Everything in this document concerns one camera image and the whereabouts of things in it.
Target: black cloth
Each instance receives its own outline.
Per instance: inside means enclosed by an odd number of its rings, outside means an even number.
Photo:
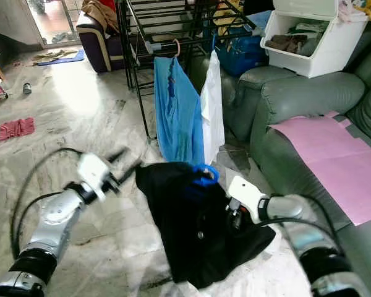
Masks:
[[[250,15],[262,11],[273,11],[274,9],[272,0],[245,0],[243,13]]]
[[[271,228],[254,227],[246,215],[241,230],[233,232],[225,191],[219,184],[193,183],[202,175],[186,163],[157,163],[136,171],[137,186],[161,232],[173,280],[187,280],[196,288],[225,279],[275,237]]]

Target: glass door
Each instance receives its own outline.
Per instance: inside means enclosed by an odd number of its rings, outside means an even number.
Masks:
[[[82,0],[27,0],[44,45],[80,43],[75,29]]]

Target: blue mat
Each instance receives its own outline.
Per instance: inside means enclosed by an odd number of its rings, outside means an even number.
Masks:
[[[37,63],[37,65],[45,66],[45,65],[51,65],[51,64],[76,62],[76,61],[82,61],[82,60],[84,60],[84,50],[80,49],[79,52],[77,53],[77,55],[74,58],[63,58],[63,59],[58,59],[58,60],[51,61],[51,62]]]

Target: green leather sofa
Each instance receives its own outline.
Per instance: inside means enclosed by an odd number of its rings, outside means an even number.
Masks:
[[[206,67],[207,60],[198,67]],[[280,194],[316,197],[327,209],[346,254],[371,291],[371,221],[355,227],[304,164],[291,143],[268,125],[294,116],[319,116],[334,110],[347,128],[371,146],[371,50],[353,73],[336,72],[313,79],[277,67],[251,69],[239,79],[221,72],[224,123],[239,140],[250,141],[250,155]],[[192,69],[197,90],[203,71]]]

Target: clothes drying rack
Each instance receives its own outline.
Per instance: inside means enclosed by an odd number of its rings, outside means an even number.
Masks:
[[[152,137],[148,130],[142,97],[154,94],[154,81],[140,82],[138,72],[143,69],[153,69],[155,56],[172,58],[181,49],[178,59],[185,73],[190,77],[191,59],[210,53],[213,36],[218,27],[225,28],[225,33],[215,38],[218,42],[252,35],[252,32],[246,31],[231,34],[229,30],[231,27],[248,25],[251,29],[255,28],[255,25],[228,0],[195,0],[193,4],[188,4],[187,0],[183,1],[184,3],[179,5],[179,0],[116,0],[127,84],[130,89],[137,92],[145,133],[149,142],[155,140],[156,136]],[[216,11],[226,11],[231,15],[215,17]],[[163,17],[173,16],[179,16],[181,19],[172,22],[155,22]],[[146,24],[146,19],[155,20]],[[216,25],[213,21],[218,19],[230,19],[231,23]],[[184,28],[148,33],[153,27],[178,24]],[[182,37],[177,37],[176,41],[170,38],[180,34]]]

